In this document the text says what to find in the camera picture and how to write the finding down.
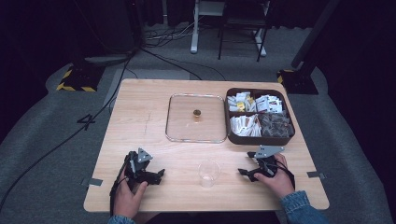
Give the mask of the person's right hand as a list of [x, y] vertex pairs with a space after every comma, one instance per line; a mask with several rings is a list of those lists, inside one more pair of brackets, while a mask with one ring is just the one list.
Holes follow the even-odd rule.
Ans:
[[254, 177], [267, 186], [278, 199], [295, 191], [288, 174], [283, 170], [278, 170], [274, 177], [267, 177], [260, 173], [256, 173]]

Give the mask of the black metal chair frame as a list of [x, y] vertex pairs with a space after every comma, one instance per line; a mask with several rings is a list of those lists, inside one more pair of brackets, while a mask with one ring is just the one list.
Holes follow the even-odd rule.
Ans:
[[[269, 29], [269, 17], [272, 10], [272, 0], [269, 0], [270, 6], [267, 15], [264, 15], [262, 3], [264, 0], [225, 0], [219, 26], [219, 53], [218, 59], [221, 59], [222, 47], [224, 43], [237, 43], [237, 40], [228, 40], [224, 38], [226, 30], [244, 30], [257, 31], [264, 30], [264, 40]], [[258, 52], [257, 62], [261, 56]]]

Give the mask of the black yellow striped stand base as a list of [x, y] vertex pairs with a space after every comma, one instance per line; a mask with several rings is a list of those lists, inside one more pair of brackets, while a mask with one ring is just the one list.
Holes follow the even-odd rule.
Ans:
[[105, 68], [103, 66], [91, 63], [72, 64], [64, 73], [56, 90], [95, 92], [98, 90], [104, 71]]
[[287, 94], [318, 94], [311, 76], [304, 76], [297, 70], [279, 70], [276, 72], [276, 80], [283, 85]]

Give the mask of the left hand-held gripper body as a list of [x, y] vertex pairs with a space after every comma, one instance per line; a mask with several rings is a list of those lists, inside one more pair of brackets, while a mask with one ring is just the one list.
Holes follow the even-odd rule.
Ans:
[[150, 178], [160, 178], [157, 173], [146, 170], [152, 159], [153, 157], [141, 147], [137, 151], [130, 151], [126, 155], [124, 175], [128, 179], [129, 187], [134, 187], [137, 183], [147, 182]]

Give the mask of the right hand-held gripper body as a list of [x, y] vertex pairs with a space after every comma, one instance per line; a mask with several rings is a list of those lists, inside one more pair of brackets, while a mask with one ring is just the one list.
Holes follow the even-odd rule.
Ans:
[[275, 154], [284, 150], [279, 146], [259, 146], [259, 149], [253, 154], [262, 169], [262, 174], [267, 177], [274, 177], [277, 173], [277, 164]]

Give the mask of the square glass lid gold knob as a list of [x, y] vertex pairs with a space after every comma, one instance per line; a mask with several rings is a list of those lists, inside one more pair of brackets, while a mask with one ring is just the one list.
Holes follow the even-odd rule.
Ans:
[[169, 99], [165, 135], [172, 142], [224, 142], [227, 130], [223, 98], [211, 94], [173, 94]]

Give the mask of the clear plastic cup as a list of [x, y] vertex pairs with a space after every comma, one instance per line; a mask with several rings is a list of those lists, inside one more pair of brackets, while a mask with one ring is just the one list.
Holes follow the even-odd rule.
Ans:
[[216, 180], [219, 178], [220, 173], [221, 168], [217, 162], [212, 160], [202, 161], [198, 168], [200, 185], [203, 188], [213, 187]]

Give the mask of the white desk leg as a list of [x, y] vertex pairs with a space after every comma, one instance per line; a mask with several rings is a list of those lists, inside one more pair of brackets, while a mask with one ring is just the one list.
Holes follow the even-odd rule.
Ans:
[[198, 52], [199, 40], [199, 19], [203, 16], [220, 17], [224, 7], [223, 2], [214, 2], [210, 0], [194, 0], [193, 10], [193, 30], [191, 36], [190, 52], [195, 54]]
[[[269, 0], [264, 0], [264, 2], [262, 3], [262, 8], [264, 10], [264, 15], [267, 15], [268, 9], [270, 6], [270, 2]], [[254, 40], [258, 49], [258, 52], [260, 53], [261, 57], [265, 57], [266, 56], [266, 50], [263, 46], [263, 38], [264, 38], [264, 30], [262, 28], [258, 29], [257, 31], [253, 31], [252, 32], [254, 35]]]

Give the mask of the pile of white yellow packets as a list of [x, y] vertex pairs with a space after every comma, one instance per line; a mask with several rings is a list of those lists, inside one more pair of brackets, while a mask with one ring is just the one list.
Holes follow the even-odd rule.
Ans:
[[235, 96], [228, 96], [227, 103], [232, 112], [256, 112], [256, 102], [249, 91], [238, 92]]

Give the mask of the person's left hand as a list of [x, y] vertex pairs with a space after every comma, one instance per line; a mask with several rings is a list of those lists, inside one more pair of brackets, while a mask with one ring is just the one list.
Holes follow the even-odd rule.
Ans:
[[125, 174], [121, 173], [114, 199], [113, 215], [133, 219], [138, 213], [147, 186], [147, 182], [142, 182], [137, 191], [132, 192]]

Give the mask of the brown compartment box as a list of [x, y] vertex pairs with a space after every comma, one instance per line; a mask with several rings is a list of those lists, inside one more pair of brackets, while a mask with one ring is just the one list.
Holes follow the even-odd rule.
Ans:
[[239, 117], [239, 116], [251, 116], [257, 115], [259, 118], [260, 114], [269, 113], [269, 112], [258, 112], [256, 106], [256, 112], [232, 112], [229, 110], [229, 105], [227, 103], [228, 96], [235, 96], [238, 92], [249, 91], [250, 95], [256, 100], [257, 98], [261, 97], [262, 95], [274, 95], [277, 96], [283, 105], [283, 111], [277, 114], [284, 114], [288, 118], [290, 118], [291, 124], [294, 128], [293, 121], [290, 116], [290, 111], [286, 105], [285, 97], [280, 91], [276, 90], [261, 90], [261, 89], [241, 89], [241, 88], [231, 88], [227, 90], [226, 93], [226, 102], [225, 102], [225, 114], [226, 114], [226, 127], [227, 127], [227, 134], [228, 138], [231, 142], [237, 145], [270, 145], [270, 146], [284, 146], [286, 145], [292, 137], [280, 138], [280, 137], [245, 137], [245, 136], [238, 136], [231, 131], [231, 124], [230, 118], [232, 117]]

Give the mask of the pile of white red packets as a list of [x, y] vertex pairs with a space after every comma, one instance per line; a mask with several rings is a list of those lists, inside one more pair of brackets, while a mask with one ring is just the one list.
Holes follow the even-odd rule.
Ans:
[[274, 95], [262, 95], [255, 100], [258, 112], [281, 113], [282, 101]]

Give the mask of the pile of dark tea bags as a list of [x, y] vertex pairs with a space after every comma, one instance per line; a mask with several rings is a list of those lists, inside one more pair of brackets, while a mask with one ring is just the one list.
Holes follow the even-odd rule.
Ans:
[[294, 135], [290, 118], [284, 114], [263, 113], [259, 115], [259, 122], [262, 136], [286, 138]]

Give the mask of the pile of white stick packets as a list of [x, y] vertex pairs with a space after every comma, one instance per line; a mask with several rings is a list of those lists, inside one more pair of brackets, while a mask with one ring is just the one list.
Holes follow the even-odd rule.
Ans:
[[238, 136], [261, 137], [262, 126], [257, 115], [230, 118], [231, 131]]

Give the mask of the grey slanted stand pole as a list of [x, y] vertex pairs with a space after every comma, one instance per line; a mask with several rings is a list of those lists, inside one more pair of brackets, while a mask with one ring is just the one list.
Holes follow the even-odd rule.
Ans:
[[339, 4], [340, 0], [329, 0], [327, 6], [323, 9], [322, 13], [318, 17], [314, 27], [312, 28], [310, 34], [305, 39], [304, 43], [298, 50], [297, 54], [295, 55], [294, 59], [291, 62], [291, 66], [293, 68], [298, 68], [300, 64], [304, 61], [305, 57], [308, 54], [308, 51], [314, 45], [315, 40], [318, 38], [321, 30], [325, 27], [328, 19], [335, 11], [337, 5]]

